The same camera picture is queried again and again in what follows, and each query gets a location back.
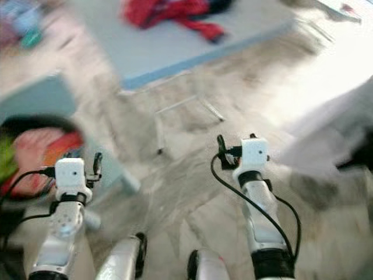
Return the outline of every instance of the floor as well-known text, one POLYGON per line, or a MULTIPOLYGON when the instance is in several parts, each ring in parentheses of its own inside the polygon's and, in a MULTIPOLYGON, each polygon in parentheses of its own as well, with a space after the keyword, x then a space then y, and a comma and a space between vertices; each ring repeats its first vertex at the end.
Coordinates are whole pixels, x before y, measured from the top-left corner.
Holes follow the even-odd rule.
MULTIPOLYGON (((209 101, 227 121, 220 123, 198 103, 165 113, 167 149, 160 156, 152 112, 186 97, 190 76, 161 85, 152 95, 118 96, 110 63, 67 5, 46 16, 44 40, 35 49, 1 54, 2 95, 60 69, 78 104, 75 120, 142 182, 134 196, 116 185, 93 202, 104 224, 98 233, 88 233, 96 267, 116 240, 142 230, 149 237, 143 279, 185 279, 189 253, 200 247, 223 256, 231 279, 254 278, 241 201, 209 171, 216 136, 237 144, 255 132, 269 141, 272 152, 279 151, 292 140, 287 124, 372 73, 369 26, 336 23, 314 9, 297 12, 316 19, 336 42, 297 29, 197 69, 209 101)), ((302 219, 297 279, 371 279, 366 266, 373 258, 370 174, 320 181, 269 163, 266 175, 274 192, 290 201, 302 219)), ((229 173, 223 176, 230 180, 229 173)), ((280 206, 279 216, 295 240, 292 215, 280 206)))

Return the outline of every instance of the light blue table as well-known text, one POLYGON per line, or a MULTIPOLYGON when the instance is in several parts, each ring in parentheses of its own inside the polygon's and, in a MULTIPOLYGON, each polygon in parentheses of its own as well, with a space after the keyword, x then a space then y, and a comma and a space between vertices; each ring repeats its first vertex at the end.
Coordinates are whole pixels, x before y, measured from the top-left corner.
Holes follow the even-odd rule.
MULTIPOLYGON (((70 117, 75 110, 75 101, 63 77, 58 74, 50 75, 0 98, 0 125, 7 118, 15 115, 55 114, 70 117)), ((85 159, 92 161, 94 153, 103 154, 103 177, 100 186, 95 188, 95 197, 98 198, 116 183, 121 183, 129 194, 137 192, 140 182, 92 137, 85 136, 87 141, 85 159)))
POLYGON ((106 51, 126 90, 177 74, 288 31, 294 15, 279 0, 237 0, 231 9, 206 21, 228 33, 210 44, 174 22, 139 30, 119 17, 120 0, 71 0, 78 15, 106 51))

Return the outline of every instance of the green object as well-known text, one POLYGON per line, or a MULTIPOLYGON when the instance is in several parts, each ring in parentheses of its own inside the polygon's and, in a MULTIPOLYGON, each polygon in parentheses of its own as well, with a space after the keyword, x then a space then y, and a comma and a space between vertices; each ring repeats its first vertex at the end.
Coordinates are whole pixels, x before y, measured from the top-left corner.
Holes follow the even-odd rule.
POLYGON ((13 139, 1 132, 0 135, 0 184, 13 175, 18 164, 15 161, 15 149, 12 146, 13 139))
POLYGON ((42 39, 42 34, 39 29, 30 30, 21 40, 21 46, 23 48, 33 48, 35 47, 42 39))

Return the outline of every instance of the metal stool leg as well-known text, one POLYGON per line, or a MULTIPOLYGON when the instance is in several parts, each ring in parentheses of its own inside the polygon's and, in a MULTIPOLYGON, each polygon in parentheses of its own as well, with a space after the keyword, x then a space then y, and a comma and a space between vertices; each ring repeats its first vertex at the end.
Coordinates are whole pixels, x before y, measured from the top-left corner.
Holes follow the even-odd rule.
POLYGON ((327 39, 327 41, 333 43, 334 42, 334 38, 333 36, 331 36, 328 32, 326 32, 323 28, 321 28, 320 26, 318 26, 315 22, 313 22, 312 20, 305 20, 305 19, 301 19, 301 18, 297 18, 296 19, 299 27, 303 28, 306 32, 309 32, 309 30, 307 30, 305 28, 304 25, 312 28, 313 30, 315 30, 317 33, 319 33, 322 37, 324 37, 325 39, 327 39))
POLYGON ((222 114, 220 114, 219 111, 206 100, 204 90, 201 85, 200 76, 201 76, 201 73, 199 73, 198 69, 193 71, 192 84, 193 84, 194 91, 195 91, 195 94, 198 100, 202 103, 202 105, 206 109, 208 109, 211 113, 213 113, 215 117, 217 117, 220 121, 224 121, 225 118, 222 116, 222 114))
POLYGON ((158 144, 158 155, 163 152, 164 149, 164 132, 163 132, 163 123, 159 113, 154 114, 154 122, 156 123, 157 131, 157 144, 158 144))

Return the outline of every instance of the black cable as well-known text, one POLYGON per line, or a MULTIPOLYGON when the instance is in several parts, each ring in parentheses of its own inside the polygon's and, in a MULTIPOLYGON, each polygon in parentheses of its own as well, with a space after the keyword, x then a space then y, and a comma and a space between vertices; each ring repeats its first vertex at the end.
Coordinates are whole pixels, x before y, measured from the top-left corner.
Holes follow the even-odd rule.
POLYGON ((283 203, 284 205, 286 205, 294 214, 295 216, 295 219, 297 220, 297 243, 295 245, 295 253, 294 253, 294 261, 297 261, 298 259, 298 256, 299 256, 299 251, 300 251, 300 247, 301 247, 301 239, 302 239, 302 224, 301 224, 301 219, 299 218, 299 215, 297 213, 297 211, 294 209, 294 207, 289 203, 287 202, 286 200, 276 196, 276 199, 278 201, 280 201, 281 203, 283 203))
MULTIPOLYGON (((51 215, 52 215, 52 213, 28 216, 28 217, 25 217, 22 220, 20 220, 17 226, 19 226, 21 223, 23 223, 25 221, 28 221, 28 220, 31 220, 31 219, 47 218, 47 217, 50 217, 51 215)), ((4 236, 4 240, 3 240, 3 243, 2 243, 2 251, 5 251, 7 246, 8 246, 9 237, 10 237, 10 233, 8 233, 6 236, 4 236)))
MULTIPOLYGON (((11 187, 6 191, 6 193, 0 197, 0 211, 1 211, 1 208, 2 208, 2 204, 4 203, 4 200, 6 200, 7 198, 9 198, 10 194, 12 193, 13 189, 17 186, 17 184, 23 179, 25 178, 26 176, 28 175, 31 175, 31 174, 41 174, 41 175, 46 175, 50 178, 54 178, 55 177, 55 169, 54 167, 47 167, 45 169, 41 169, 41 170, 32 170, 32 171, 28 171, 28 172, 25 172, 23 173, 22 175, 20 175, 17 180, 15 180, 15 182, 11 185, 11 187)), ((43 192, 40 192, 39 194, 37 194, 36 197, 42 195, 43 192)))
POLYGON ((293 253, 293 249, 291 248, 291 243, 290 243, 289 239, 287 238, 287 236, 286 236, 285 232, 283 231, 283 229, 280 227, 280 225, 271 216, 269 216, 258 204, 256 204, 255 202, 253 202, 251 199, 249 199, 242 192, 236 190, 233 186, 229 185, 222 178, 220 178, 219 175, 217 175, 217 173, 215 172, 215 169, 214 169, 214 162, 215 162, 215 160, 220 155, 221 155, 221 153, 217 153, 216 155, 214 155, 214 157, 211 160, 210 169, 211 169, 212 175, 214 175, 215 179, 217 181, 219 181, 220 183, 222 183, 222 185, 224 185, 225 187, 227 187, 229 190, 231 190, 232 192, 234 192, 235 194, 237 194, 242 199, 246 200, 246 202, 250 203, 256 210, 258 210, 264 217, 266 217, 271 222, 271 224, 273 224, 273 226, 279 231, 279 233, 281 234, 282 238, 284 239, 284 241, 286 243, 286 247, 288 249, 288 252, 289 252, 289 254, 292 257, 292 260, 295 262, 296 259, 295 259, 295 255, 293 253))
POLYGON ((17 180, 11 185, 11 187, 6 191, 6 193, 0 197, 0 210, 2 208, 2 204, 4 203, 4 200, 6 200, 10 194, 12 193, 13 189, 17 186, 17 184, 26 176, 31 175, 31 174, 40 174, 41 170, 33 170, 33 171, 28 171, 20 175, 17 180))

